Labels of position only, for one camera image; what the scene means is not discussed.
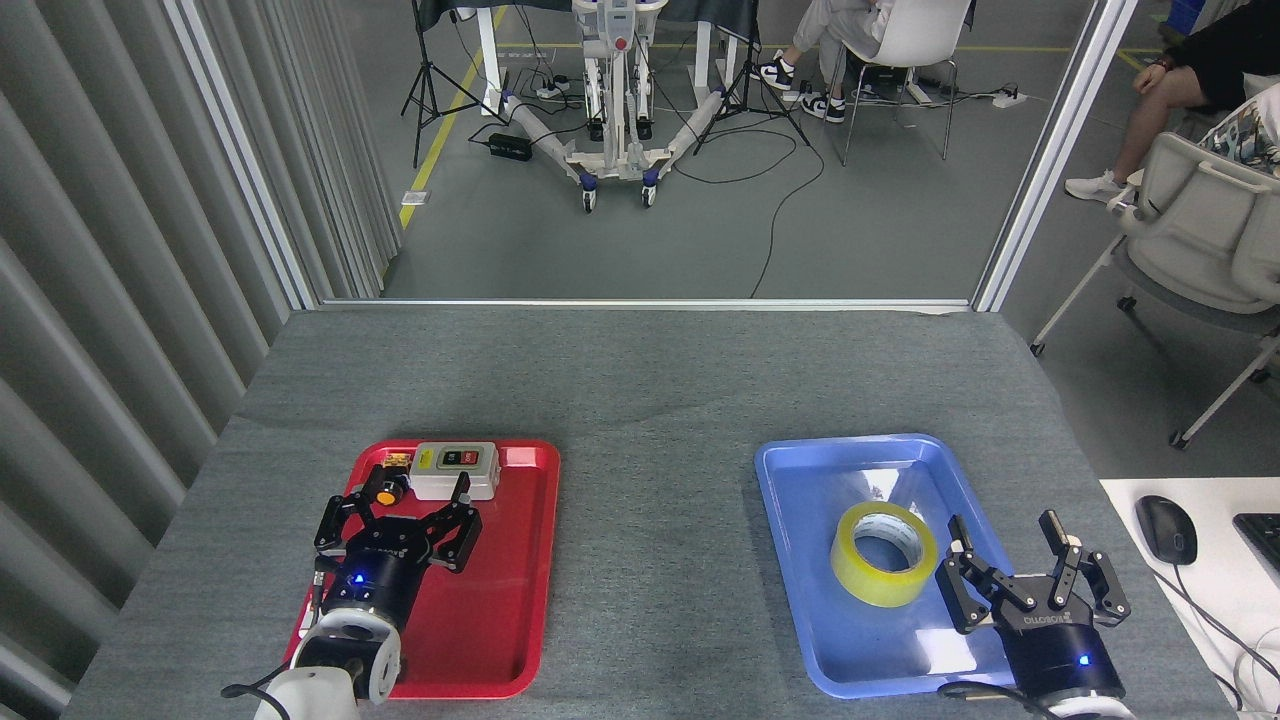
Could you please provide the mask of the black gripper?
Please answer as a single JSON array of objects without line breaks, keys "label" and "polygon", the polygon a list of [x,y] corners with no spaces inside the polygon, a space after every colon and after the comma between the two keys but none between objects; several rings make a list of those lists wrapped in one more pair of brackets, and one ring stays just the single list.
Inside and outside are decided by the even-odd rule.
[{"label": "black gripper", "polygon": [[[372,547],[380,530],[372,514],[371,495],[357,489],[334,495],[328,501],[314,546],[319,556],[346,556],[325,597],[325,612],[355,609],[371,612],[398,632],[408,624],[426,565],[462,573],[483,530],[483,519],[468,489],[470,474],[461,471],[451,501],[421,519],[410,519],[399,533],[404,556]],[[351,515],[358,514],[364,529],[343,539]]]},{"label": "black gripper", "polygon": [[1105,626],[1129,618],[1132,606],[1123,592],[1110,556],[1085,550],[1066,533],[1059,515],[1044,510],[1038,519],[1046,542],[1057,557],[1048,606],[1032,610],[1032,594],[1010,575],[989,565],[974,550],[960,515],[948,520],[952,542],[934,571],[940,592],[955,630],[973,633],[991,616],[991,609],[968,592],[988,601],[1007,600],[1000,606],[1000,639],[1016,688],[1037,701],[1060,701],[1088,694],[1123,698],[1126,691],[1094,628],[1094,612],[1087,603],[1070,603],[1073,587],[1083,574],[1094,598],[1094,611]]}]

